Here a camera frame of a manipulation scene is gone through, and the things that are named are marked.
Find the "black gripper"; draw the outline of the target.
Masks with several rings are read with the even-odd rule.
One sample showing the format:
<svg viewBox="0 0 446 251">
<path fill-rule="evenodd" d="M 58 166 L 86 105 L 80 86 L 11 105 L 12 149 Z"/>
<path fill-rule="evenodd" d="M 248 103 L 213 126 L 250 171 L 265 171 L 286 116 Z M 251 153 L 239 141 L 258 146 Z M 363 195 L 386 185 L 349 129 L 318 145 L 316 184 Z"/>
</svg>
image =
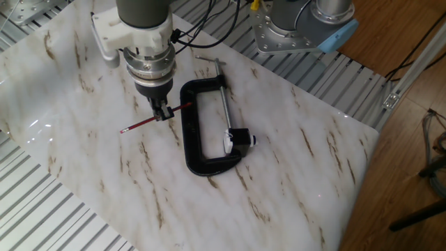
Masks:
<svg viewBox="0 0 446 251">
<path fill-rule="evenodd" d="M 173 87 L 172 79 L 157 86 L 144 86 L 139 83 L 135 83 L 134 85 L 138 92 L 148 99 L 153 110 L 153 116 L 157 121 L 165 121 L 174 117 L 173 109 L 165 106 L 168 104 L 168 93 Z"/>
</svg>

